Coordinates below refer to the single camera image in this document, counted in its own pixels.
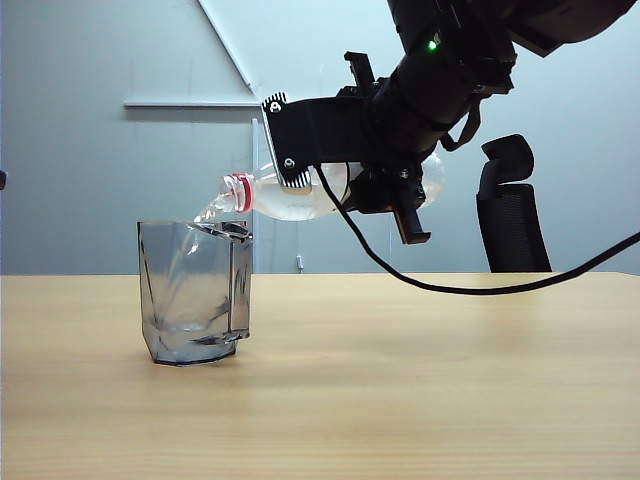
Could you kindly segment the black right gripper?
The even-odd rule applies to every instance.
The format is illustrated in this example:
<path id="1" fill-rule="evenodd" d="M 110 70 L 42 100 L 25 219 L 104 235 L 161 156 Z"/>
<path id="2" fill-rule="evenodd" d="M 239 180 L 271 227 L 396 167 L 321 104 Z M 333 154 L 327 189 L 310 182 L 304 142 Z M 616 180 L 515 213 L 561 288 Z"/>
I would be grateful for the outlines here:
<path id="1" fill-rule="evenodd" d="M 305 189 L 311 166 L 360 162 L 351 170 L 347 210 L 391 213 L 405 244 L 431 237 L 418 209 L 426 202 L 422 162 L 430 148 L 416 146 L 413 113 L 394 77 L 375 79 L 369 58 L 348 51 L 358 96 L 311 98 L 289 103 L 283 92 L 262 102 L 270 154 L 286 188 Z"/>

